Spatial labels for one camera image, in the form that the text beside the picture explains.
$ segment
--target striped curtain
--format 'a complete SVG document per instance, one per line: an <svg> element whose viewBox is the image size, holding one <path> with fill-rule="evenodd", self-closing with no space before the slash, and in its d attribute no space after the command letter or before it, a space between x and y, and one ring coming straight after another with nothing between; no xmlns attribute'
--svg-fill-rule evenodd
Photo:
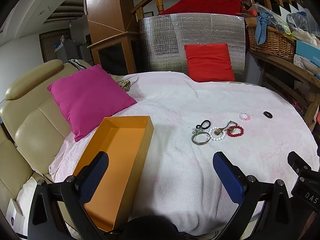
<svg viewBox="0 0 320 240"><path fill-rule="evenodd" d="M62 35L64 35L65 40L71 40L70 29L61 29L39 34L43 62L47 62L57 58L54 51L54 45L60 44L60 37Z"/></svg>

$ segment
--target red bead bracelet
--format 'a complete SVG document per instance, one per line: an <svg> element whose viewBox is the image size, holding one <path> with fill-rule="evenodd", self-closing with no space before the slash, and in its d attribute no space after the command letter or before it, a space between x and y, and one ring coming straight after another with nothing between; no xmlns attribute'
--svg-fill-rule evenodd
<svg viewBox="0 0 320 240"><path fill-rule="evenodd" d="M231 134L231 130L232 130L232 129L235 129L235 128L240 129L240 133ZM241 135L243 135L243 128L242 128L241 126L230 126L230 127L228 128L227 135L229 135L230 137L238 137L238 136L241 136Z"/></svg>

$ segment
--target wooden table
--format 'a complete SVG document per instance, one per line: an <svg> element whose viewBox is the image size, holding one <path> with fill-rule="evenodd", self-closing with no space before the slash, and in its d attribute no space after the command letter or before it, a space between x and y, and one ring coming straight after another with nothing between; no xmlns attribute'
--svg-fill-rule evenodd
<svg viewBox="0 0 320 240"><path fill-rule="evenodd" d="M288 87L286 84L278 80L277 78L271 76L268 73L265 73L264 71L261 72L260 75L260 83L259 85L265 86L268 89L275 90L271 85L269 85L265 79L270 79L280 87L282 87L284 90L286 90L291 96L293 96L302 107L305 107L307 109L307 112L303 118L305 123L308 125L309 129L312 131L315 122L313 121L313 118L318 110L318 106L320 104L320 80L317 79L312 73L309 71L302 69L295 64L288 62L284 59L274 57L265 53L261 53L258 51L254 51L252 49L249 49L249 52L252 54L253 57L261 59L265 62L268 62L287 73L291 74L295 78L299 79L301 82L307 84L310 87L309 94L307 96L307 100L311 103L309 104L306 102L301 96L299 96L293 89Z"/></svg>

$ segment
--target red cloth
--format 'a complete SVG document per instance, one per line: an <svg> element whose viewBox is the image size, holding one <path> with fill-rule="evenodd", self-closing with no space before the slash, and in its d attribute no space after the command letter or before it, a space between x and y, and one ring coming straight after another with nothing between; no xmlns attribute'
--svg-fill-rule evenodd
<svg viewBox="0 0 320 240"><path fill-rule="evenodd" d="M189 77L196 82L235 81L228 44L184 45Z"/></svg>
<svg viewBox="0 0 320 240"><path fill-rule="evenodd" d="M173 13L217 13L236 15L240 11L240 0L181 0L167 10L159 13L159 15Z"/></svg>

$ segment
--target black ring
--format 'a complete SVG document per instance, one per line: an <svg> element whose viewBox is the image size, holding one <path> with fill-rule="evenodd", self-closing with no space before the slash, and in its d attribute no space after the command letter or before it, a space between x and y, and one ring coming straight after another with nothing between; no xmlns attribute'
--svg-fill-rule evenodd
<svg viewBox="0 0 320 240"><path fill-rule="evenodd" d="M196 137L196 136L198 136L199 134L207 134L207 135L209 135L209 139L207 140L207 141L205 141L205 142L196 142L195 140L194 140L194 138ZM194 144L196 144L196 145L204 145L204 144L206 144L206 143L208 143L209 141L210 141L210 139L211 139L211 135L209 134L209 133L207 133L207 132L197 132L197 133L195 133L192 137L191 137L191 141L194 143Z"/></svg>
<svg viewBox="0 0 320 240"><path fill-rule="evenodd" d="M209 125L206 126L206 127L202 127L205 122L208 122ZM202 124L197 124L197 125L196 125L196 128L197 128L197 129L202 128L203 130L206 130L206 129L208 129L210 126L211 126L211 122L210 122L209 120L204 120L204 121L202 122Z"/></svg>
<svg viewBox="0 0 320 240"><path fill-rule="evenodd" d="M273 117L272 114L267 111L263 112L263 114L270 119Z"/></svg>

